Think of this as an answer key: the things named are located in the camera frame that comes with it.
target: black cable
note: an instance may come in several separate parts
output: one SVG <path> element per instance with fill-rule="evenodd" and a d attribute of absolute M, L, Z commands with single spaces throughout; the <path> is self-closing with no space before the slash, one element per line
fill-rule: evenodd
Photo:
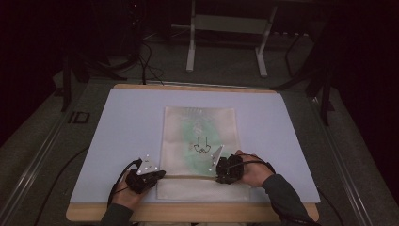
<path fill-rule="evenodd" d="M 111 70 L 112 72 L 117 72 L 119 70 L 122 69 L 126 69 L 128 67 L 132 67 L 136 64 L 137 62 L 137 58 L 135 58 L 134 56 L 128 56 L 128 58 L 126 59 L 125 62 L 121 63 L 121 64 L 117 64 L 117 65 L 105 65 L 103 63 L 101 63 L 103 65 L 103 67 Z"/>
<path fill-rule="evenodd" d="M 263 161 L 260 157 L 256 156 L 255 154 L 240 153 L 240 154 L 238 154 L 238 156 L 251 156 L 251 157 L 255 157 L 255 158 L 258 158 L 259 160 Z"/>
<path fill-rule="evenodd" d="M 121 190 L 117 191 L 117 185 L 120 182 L 120 180 L 122 179 L 123 175 L 125 174 L 125 172 L 132 167 L 132 165 L 136 162 L 136 160 L 132 161 L 131 163 L 129 163 L 129 165 L 127 165 L 125 167 L 125 169 L 123 169 L 123 171 L 120 173 L 120 176 L 118 177 L 117 182 L 112 186 L 111 191 L 109 192 L 109 196 L 108 196 L 108 202 L 106 203 L 106 206 L 108 207 L 111 202 L 112 202 L 112 198 L 114 197 L 114 194 L 120 192 Z"/>
<path fill-rule="evenodd" d="M 232 165 L 232 166 L 226 167 L 225 169 L 235 168 L 235 167 L 242 166 L 242 165 L 246 165 L 246 164 L 249 164 L 249 163 L 261 163 L 261 164 L 264 164 L 264 165 L 266 165 L 266 163 L 265 163 L 265 162 L 263 162 L 263 161 L 257 161 L 257 160 L 253 160 L 253 161 L 247 161 L 247 162 L 241 162 L 241 163 L 237 163 L 237 164 L 235 164 L 235 165 Z"/>
<path fill-rule="evenodd" d="M 146 44 L 146 43 L 142 43 L 144 46 L 146 46 L 148 49 L 149 49 L 149 56 L 148 56 L 148 58 L 147 58 L 147 60 L 144 60 L 144 58 L 142 57 L 142 56 L 140 56 L 138 59 L 140 60 L 140 62 L 141 62 L 141 68 L 142 68 L 142 74 L 141 74 L 141 80 L 142 80 L 142 82 L 143 82 L 143 85 L 147 85 L 147 82 L 146 82 L 146 69 L 147 69 L 147 66 L 148 66 L 148 64 L 149 64 L 149 61 L 150 61 L 150 58 L 151 58 L 151 56 L 152 56 L 152 49 L 151 49 L 151 47 L 148 45 L 148 44 Z"/>
<path fill-rule="evenodd" d="M 335 208 L 335 206 L 332 204 L 332 202 L 327 198 L 327 196 L 324 194 L 324 192 L 320 189 L 320 187 L 316 187 L 317 191 L 320 193 L 320 195 L 323 196 L 323 198 L 327 201 L 327 203 L 329 204 L 329 206 L 331 206 L 332 210 L 334 211 L 335 215 L 337 215 L 338 220 L 340 221 L 341 225 L 344 226 L 343 224 L 343 219 L 341 218 L 340 213 L 338 213 L 337 208 Z"/>
<path fill-rule="evenodd" d="M 115 191 L 115 192 L 113 193 L 113 195 L 115 195 L 115 194 L 117 194 L 117 193 L 120 193 L 121 191 L 124 191 L 124 190 L 126 190 L 127 188 L 129 188 L 129 186 L 127 186 L 127 187 L 125 187 L 125 188 L 122 188 L 122 189 L 120 189 L 120 190 Z"/>
<path fill-rule="evenodd" d="M 164 71 L 162 71 L 161 69 L 158 69 L 158 68 L 154 68 L 154 67 L 152 67 L 152 66 L 148 66 L 149 67 L 149 71 L 150 71 L 150 73 L 152 73 L 152 75 L 153 75 L 153 77 L 155 78 L 155 79 L 157 79 L 161 84 L 162 84 L 162 86 L 164 86 L 165 84 L 162 82 L 162 80 L 159 78 L 160 76 L 163 76 L 164 75 Z M 159 70 L 159 71 L 161 71 L 161 75 L 156 75 L 153 71 L 152 71 L 152 69 L 156 69 L 156 70 Z"/>
<path fill-rule="evenodd" d="M 43 213 L 43 210 L 44 210 L 44 206 L 46 205 L 48 199 L 50 198 L 50 195 L 51 195 L 51 193 L 53 192 L 53 189 L 54 189 L 54 187 L 56 186 L 56 182 L 58 181 L 58 179 L 59 179 L 59 177 L 61 176 L 62 172 L 64 172 L 64 170 L 70 165 L 70 163 L 71 163 L 77 156 L 79 156 L 81 153 L 84 153 L 85 151 L 87 151 L 87 150 L 88 150 L 88 147 L 89 147 L 89 146 L 87 146 L 86 148 L 84 148 L 83 150 L 81 150 L 79 153 L 76 153 L 76 154 L 62 167 L 61 171 L 60 171 L 60 172 L 58 173 L 58 175 L 56 176 L 56 179 L 53 181 L 53 184 L 52 184 L 51 187 L 50 187 L 50 191 L 47 193 L 47 195 L 46 195 L 46 197 L 45 197 L 43 203 L 41 204 L 41 207 L 40 207 L 40 210 L 39 210 L 39 214 L 38 214 L 38 216 L 36 217 L 36 220 L 35 220 L 35 224 L 34 224 L 35 226 L 38 225 L 39 220 L 40 220 L 40 217 L 41 217 L 41 215 L 42 215 L 42 213 Z"/>

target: dark background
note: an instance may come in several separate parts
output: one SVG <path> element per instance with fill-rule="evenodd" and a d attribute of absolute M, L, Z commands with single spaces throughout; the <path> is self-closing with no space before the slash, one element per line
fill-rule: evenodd
<path fill-rule="evenodd" d="M 96 3 L 113 6 L 108 0 Z M 189 1 L 151 0 L 146 2 L 146 8 L 148 18 L 152 18 L 146 23 L 162 30 L 166 36 L 168 24 L 189 23 Z M 215 10 L 213 6 L 205 9 Z M 104 13 L 126 23 L 125 16 L 118 16 L 120 8 L 109 8 L 109 12 Z M 399 36 L 396 32 L 399 3 L 394 0 L 360 1 L 349 15 L 347 22 L 338 20 L 335 24 L 338 27 L 349 25 L 349 29 L 342 29 L 341 34 L 338 32 L 331 37 L 349 37 L 340 54 L 342 63 L 334 70 L 333 86 L 341 93 L 398 202 L 395 172 L 399 160 Z M 286 13 L 278 15 L 274 29 L 292 29 L 286 23 L 290 20 L 286 16 Z M 55 91 L 52 77 L 61 70 L 66 47 L 96 57 L 120 49 L 109 46 L 107 40 L 121 39 L 124 33 L 114 32 L 120 35 L 109 37 L 109 31 L 102 28 L 104 23 L 99 23 L 100 20 L 88 0 L 0 2 L 0 145 Z"/>

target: floor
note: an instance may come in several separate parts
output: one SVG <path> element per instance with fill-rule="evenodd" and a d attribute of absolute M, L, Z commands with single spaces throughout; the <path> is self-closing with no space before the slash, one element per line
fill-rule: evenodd
<path fill-rule="evenodd" d="M 291 78 L 284 54 L 292 38 L 277 34 L 270 38 L 264 53 L 270 74 L 267 78 L 259 76 L 253 37 L 224 38 L 214 33 L 200 34 L 195 68 L 192 73 L 187 73 L 187 32 L 176 31 L 169 42 L 149 33 L 144 37 L 149 47 L 144 45 L 141 49 L 144 59 L 151 56 L 146 71 L 147 82 L 267 89 Z M 237 39 L 245 45 L 237 45 Z M 308 37 L 299 40 L 290 53 L 293 70 L 300 67 L 311 47 Z M 127 83 L 139 84 L 142 68 L 136 64 L 118 74 L 128 78 Z M 57 84 L 60 75 L 55 76 Z M 86 153 L 78 153 L 91 142 L 107 94 L 119 82 L 96 72 L 92 72 L 87 84 L 73 81 L 72 103 L 66 112 L 60 112 L 60 97 L 49 96 L 1 147 L 2 225 L 86 224 L 70 222 L 65 217 L 74 183 L 85 160 Z M 304 93 L 307 83 L 304 81 L 282 91 L 281 95 L 315 183 L 337 207 L 344 225 L 397 225 L 397 204 L 343 105 L 340 93 L 336 89 L 331 93 L 334 111 L 328 113 L 330 126 L 326 127 L 318 117 L 319 104 Z M 79 111 L 90 113 L 88 123 L 68 123 L 72 112 Z M 317 204 L 317 208 L 322 225 L 339 225 L 325 199 Z"/>

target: table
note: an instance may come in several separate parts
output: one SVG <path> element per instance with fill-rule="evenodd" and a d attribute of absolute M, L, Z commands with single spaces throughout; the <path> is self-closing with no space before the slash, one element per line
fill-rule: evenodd
<path fill-rule="evenodd" d="M 260 89 L 220 89 L 203 87 L 160 87 L 116 85 L 116 89 L 154 89 L 187 90 L 212 92 L 275 93 Z M 314 203 L 305 203 L 305 207 L 314 220 L 319 218 Z M 70 203 L 67 219 L 71 221 L 99 221 L 106 211 L 106 203 Z M 134 213 L 133 221 L 162 222 L 267 222 L 279 221 L 270 203 L 147 203 L 143 202 Z"/>

